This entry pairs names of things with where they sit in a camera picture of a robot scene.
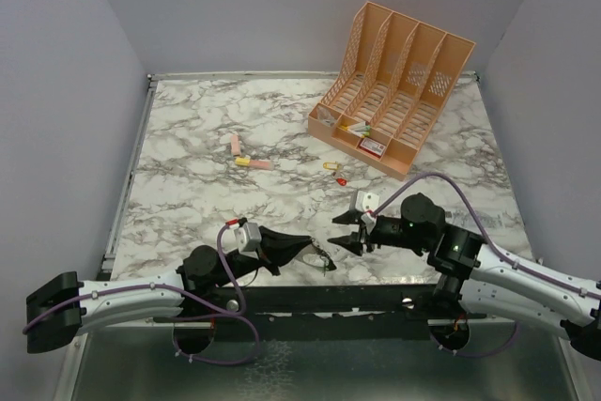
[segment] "pink eraser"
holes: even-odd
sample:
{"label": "pink eraser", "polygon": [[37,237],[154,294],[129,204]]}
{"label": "pink eraser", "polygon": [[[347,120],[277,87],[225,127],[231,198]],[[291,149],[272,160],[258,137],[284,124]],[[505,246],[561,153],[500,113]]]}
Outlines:
{"label": "pink eraser", "polygon": [[232,135],[232,155],[240,155],[240,139],[236,134]]}
{"label": "pink eraser", "polygon": [[267,169],[270,171],[273,169],[273,163],[269,160],[250,160],[248,165],[256,169]]}

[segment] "orange desk organizer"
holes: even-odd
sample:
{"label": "orange desk organizer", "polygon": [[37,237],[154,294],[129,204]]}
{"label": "orange desk organizer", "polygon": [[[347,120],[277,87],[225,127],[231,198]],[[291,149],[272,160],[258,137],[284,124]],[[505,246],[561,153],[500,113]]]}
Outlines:
{"label": "orange desk organizer", "polygon": [[[475,43],[368,2],[353,21],[342,69],[309,114],[309,133],[403,180]],[[332,121],[322,121],[327,116]],[[381,156],[344,131],[367,121]]]}

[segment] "gray floor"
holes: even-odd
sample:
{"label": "gray floor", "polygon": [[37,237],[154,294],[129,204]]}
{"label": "gray floor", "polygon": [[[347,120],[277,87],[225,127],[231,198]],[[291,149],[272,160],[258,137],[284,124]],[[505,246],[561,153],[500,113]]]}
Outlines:
{"label": "gray floor", "polygon": [[[480,325],[470,351],[489,350],[508,324]],[[522,328],[513,347],[472,360],[432,342],[358,340],[267,342],[261,358],[234,368],[175,358],[169,328],[105,329],[87,341],[74,399],[244,401],[576,399],[557,340]],[[249,344],[214,344],[211,357],[233,358]]]}

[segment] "marble tabletop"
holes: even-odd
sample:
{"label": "marble tabletop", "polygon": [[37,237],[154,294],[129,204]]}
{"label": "marble tabletop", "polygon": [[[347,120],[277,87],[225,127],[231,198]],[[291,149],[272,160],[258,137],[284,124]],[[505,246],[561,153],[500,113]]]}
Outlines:
{"label": "marble tabletop", "polygon": [[[118,238],[113,279],[176,268],[200,244],[215,246],[223,222],[245,216],[276,231],[309,234],[331,255],[337,270],[324,274],[316,255],[282,268],[261,270],[254,285],[420,284],[438,275],[425,258],[383,247],[357,257],[326,239],[348,234],[331,224],[356,189],[386,199],[402,182],[326,145],[307,133],[307,116],[331,78],[170,80],[158,84],[129,206]],[[272,171],[237,167],[230,136],[242,153],[271,160]],[[323,162],[340,162],[348,179],[336,183]],[[532,258],[509,178],[478,85],[459,79],[410,175],[441,171],[455,179],[502,247]],[[460,199],[444,181],[426,179],[422,192],[450,212],[448,222],[474,228]],[[384,214],[398,215],[400,201]],[[226,233],[225,249],[234,249]],[[241,279],[250,280],[251,275]]]}

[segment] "table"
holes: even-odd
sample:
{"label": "table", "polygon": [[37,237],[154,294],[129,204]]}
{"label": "table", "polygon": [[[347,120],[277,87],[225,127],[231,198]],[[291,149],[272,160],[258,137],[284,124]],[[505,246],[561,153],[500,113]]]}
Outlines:
{"label": "table", "polygon": [[[181,263],[200,244],[215,246],[223,222],[249,221],[290,234],[309,234],[331,255],[337,270],[325,273],[316,255],[282,269],[261,270],[254,285],[371,285],[433,283],[439,275],[411,251],[383,247],[357,257],[326,239],[349,233],[331,218],[348,208],[356,189],[383,201],[402,182],[322,143],[307,133],[307,116],[332,78],[261,78],[160,81],[131,196],[118,236],[112,278],[143,277]],[[273,171],[238,167],[230,154],[237,133],[242,152],[271,160]],[[340,162],[348,179],[336,183],[323,162]],[[423,171],[448,174],[465,190],[492,238],[532,258],[501,154],[478,85],[459,79],[438,123],[418,154],[409,177]],[[460,199],[444,181],[418,182],[450,212],[448,221],[474,228]],[[398,215],[399,202],[384,214]],[[234,249],[225,234],[225,249]],[[241,279],[243,284],[252,275]]]}

